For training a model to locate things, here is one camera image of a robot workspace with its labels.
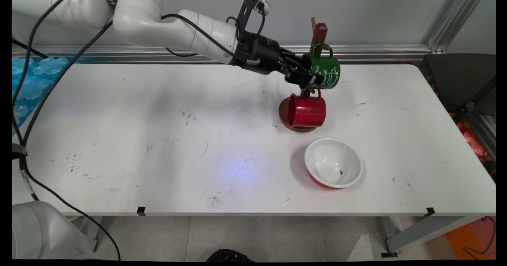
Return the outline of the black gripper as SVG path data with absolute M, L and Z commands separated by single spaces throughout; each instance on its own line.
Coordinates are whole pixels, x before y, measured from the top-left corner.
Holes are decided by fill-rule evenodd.
M 240 58 L 259 60 L 259 64 L 245 64 L 237 59 L 233 65 L 261 75 L 268 75 L 274 71 L 284 72 L 287 83 L 298 85 L 306 89 L 315 83 L 318 76 L 312 73 L 312 60 L 308 53 L 297 56 L 294 52 L 281 48 L 279 43 L 268 37 L 255 34 L 242 34 L 240 42 L 249 45 L 237 45 L 234 54 Z

